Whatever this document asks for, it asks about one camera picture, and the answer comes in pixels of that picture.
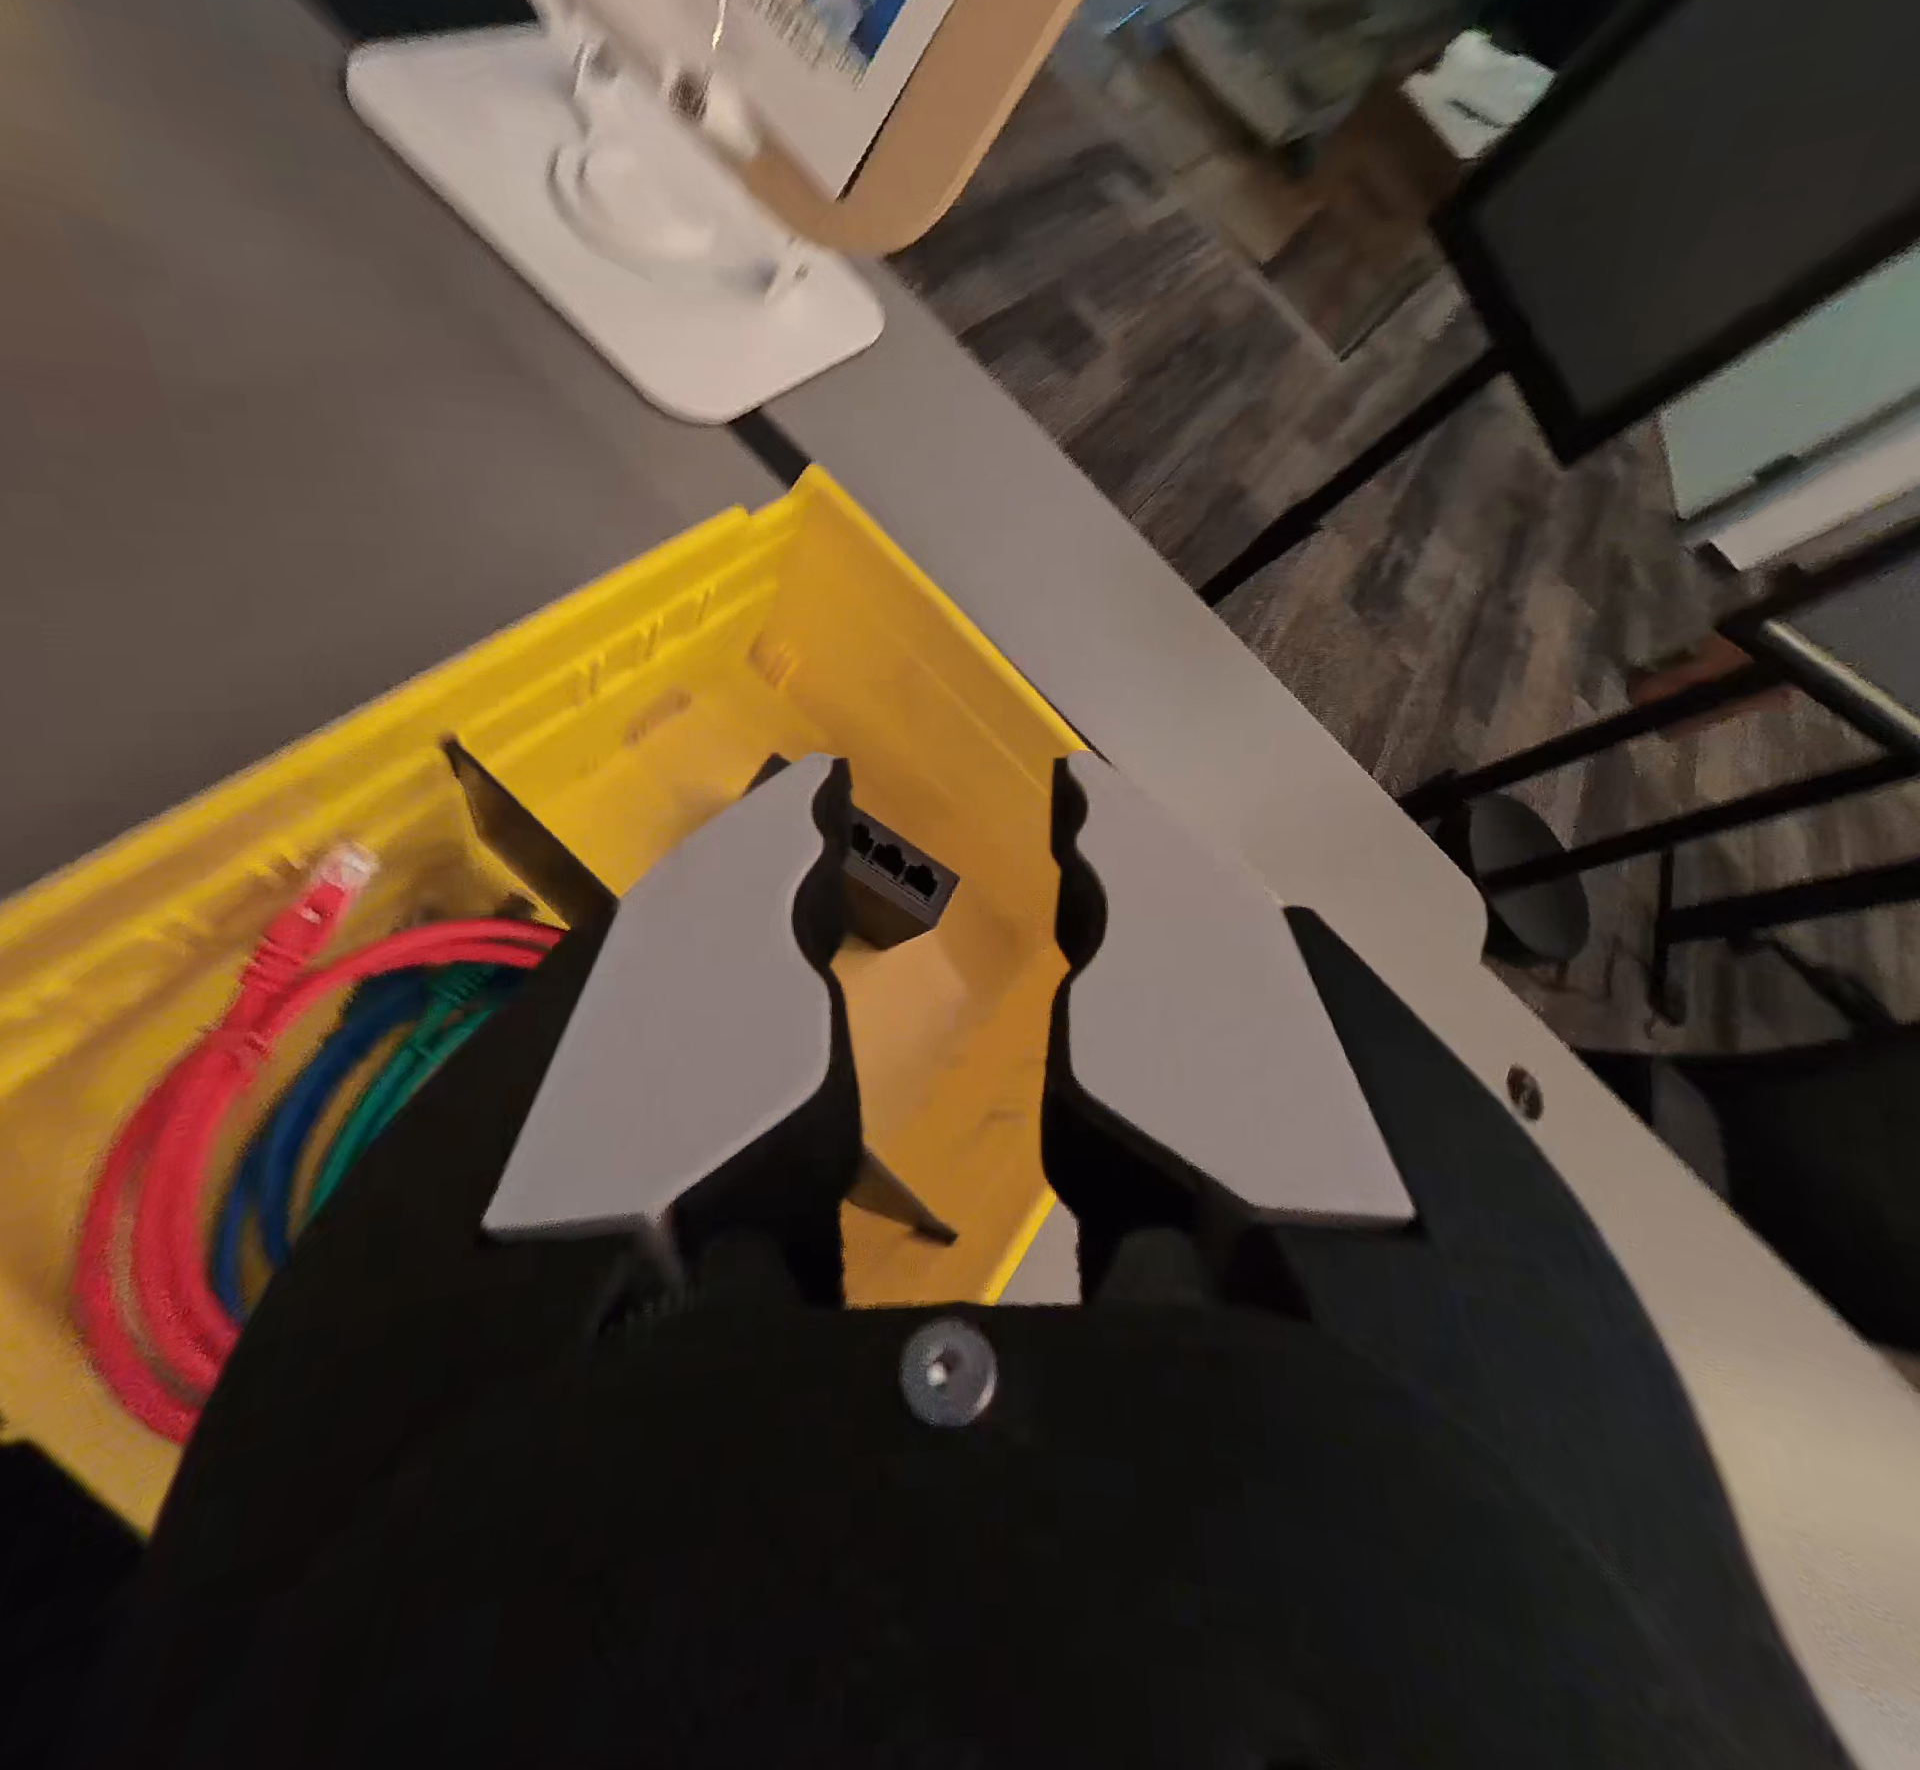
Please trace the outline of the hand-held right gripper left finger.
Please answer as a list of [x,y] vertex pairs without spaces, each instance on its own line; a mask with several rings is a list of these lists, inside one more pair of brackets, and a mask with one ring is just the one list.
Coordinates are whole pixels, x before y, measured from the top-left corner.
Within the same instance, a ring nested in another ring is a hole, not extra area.
[[791,761],[619,899],[484,1212],[489,1234],[659,1233],[851,1074],[836,958],[851,769]]

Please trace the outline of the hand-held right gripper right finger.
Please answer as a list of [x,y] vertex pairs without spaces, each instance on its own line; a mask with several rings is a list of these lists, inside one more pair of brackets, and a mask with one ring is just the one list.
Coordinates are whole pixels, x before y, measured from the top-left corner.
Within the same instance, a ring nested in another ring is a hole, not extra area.
[[1261,1225],[1409,1227],[1279,896],[1099,756],[1056,762],[1051,854],[1063,1102]]

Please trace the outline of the yellow plastic bin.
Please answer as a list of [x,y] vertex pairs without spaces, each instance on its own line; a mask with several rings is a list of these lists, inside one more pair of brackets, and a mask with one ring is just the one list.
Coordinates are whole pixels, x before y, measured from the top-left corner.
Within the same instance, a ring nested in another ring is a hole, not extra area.
[[517,889],[472,829],[456,739],[626,892],[769,755],[840,756],[868,829],[955,872],[932,933],[836,958],[869,1149],[950,1227],[844,1219],[856,1305],[992,1303],[1039,1233],[1043,1042],[1063,974],[1051,766],[1081,743],[824,469],[214,783],[3,903],[3,1442],[143,1534],[180,1453],[98,1380],[71,1314],[124,1119],[228,1009],[335,847],[377,860],[345,949]]

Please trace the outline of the black ethernet switch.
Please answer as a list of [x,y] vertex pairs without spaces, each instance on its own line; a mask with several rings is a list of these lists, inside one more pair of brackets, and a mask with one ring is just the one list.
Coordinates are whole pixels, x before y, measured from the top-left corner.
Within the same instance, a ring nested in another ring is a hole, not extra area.
[[847,809],[841,892],[845,929],[873,951],[917,942],[938,929],[959,874],[889,824]]

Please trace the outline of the black bin divider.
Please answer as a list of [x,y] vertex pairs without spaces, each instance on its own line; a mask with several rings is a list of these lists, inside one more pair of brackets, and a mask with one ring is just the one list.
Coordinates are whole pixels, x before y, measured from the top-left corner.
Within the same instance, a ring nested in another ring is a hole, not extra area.
[[443,736],[440,751],[478,843],[523,894],[565,930],[603,930],[615,912],[615,894],[456,736]]

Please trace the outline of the grey round disc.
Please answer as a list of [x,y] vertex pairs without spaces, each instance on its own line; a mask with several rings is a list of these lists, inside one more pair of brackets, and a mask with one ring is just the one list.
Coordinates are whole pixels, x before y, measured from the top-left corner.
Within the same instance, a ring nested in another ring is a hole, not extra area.
[[1561,971],[1584,952],[1592,914],[1582,882],[1559,872],[1565,847],[1518,798],[1466,809],[1467,872],[1486,912],[1488,958],[1515,971]]

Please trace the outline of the white panel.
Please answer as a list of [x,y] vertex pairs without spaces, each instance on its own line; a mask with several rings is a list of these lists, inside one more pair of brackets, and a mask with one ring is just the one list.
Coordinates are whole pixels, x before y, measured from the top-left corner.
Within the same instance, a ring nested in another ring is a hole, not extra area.
[[1915,517],[1918,251],[1656,417],[1682,545],[1745,573]]

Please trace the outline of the white stand base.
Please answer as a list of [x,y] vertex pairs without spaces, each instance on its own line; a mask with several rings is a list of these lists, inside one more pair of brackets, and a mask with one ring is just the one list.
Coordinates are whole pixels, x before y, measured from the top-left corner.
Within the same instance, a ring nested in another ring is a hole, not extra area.
[[714,429],[875,346],[851,264],[597,45],[539,27],[363,45],[351,112],[659,414]]

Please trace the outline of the black monitor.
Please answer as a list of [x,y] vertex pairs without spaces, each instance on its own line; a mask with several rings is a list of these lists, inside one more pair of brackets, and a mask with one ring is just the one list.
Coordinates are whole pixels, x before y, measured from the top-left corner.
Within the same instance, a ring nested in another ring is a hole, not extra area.
[[1433,235],[1580,463],[1915,245],[1918,0],[1637,0]]

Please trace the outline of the wooden display board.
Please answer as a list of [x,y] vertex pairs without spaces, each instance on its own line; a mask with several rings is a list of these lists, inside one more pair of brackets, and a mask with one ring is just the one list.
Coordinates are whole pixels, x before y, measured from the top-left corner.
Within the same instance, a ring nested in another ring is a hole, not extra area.
[[889,256],[954,207],[1081,0],[954,0],[847,186],[825,198],[779,147],[740,173],[797,237]]

